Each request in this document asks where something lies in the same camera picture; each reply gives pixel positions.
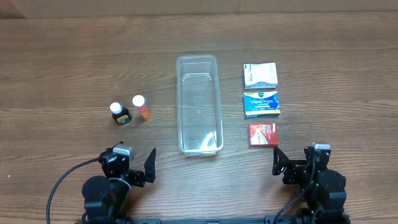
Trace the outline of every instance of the clear plastic container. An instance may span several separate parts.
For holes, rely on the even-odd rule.
[[[223,148],[217,59],[212,55],[177,59],[179,148],[187,155],[212,155]]]

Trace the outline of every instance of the cardboard box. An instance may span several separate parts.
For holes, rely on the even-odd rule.
[[[275,88],[278,78],[275,63],[245,63],[243,65],[244,88]]]
[[[243,93],[246,118],[280,115],[278,91]]]
[[[272,147],[279,143],[277,125],[275,123],[250,124],[250,146]]]

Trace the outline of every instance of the medicine bottle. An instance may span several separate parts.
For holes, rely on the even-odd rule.
[[[141,95],[136,95],[132,98],[132,104],[137,107],[139,113],[141,114],[144,120],[150,119],[150,111],[148,110],[147,105],[145,104],[145,98]]]
[[[110,109],[112,111],[112,118],[119,125],[124,125],[131,121],[131,115],[129,110],[120,105],[120,103],[112,103]]]

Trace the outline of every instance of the blue box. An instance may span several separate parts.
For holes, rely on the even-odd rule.
[[[243,93],[246,118],[280,115],[278,91]]]

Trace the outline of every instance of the orange liquid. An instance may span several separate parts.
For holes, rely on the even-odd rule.
[[[142,105],[140,107],[137,107],[138,111],[140,112],[142,118],[144,118],[144,120],[149,120],[150,119],[150,111],[148,110],[146,105]]]

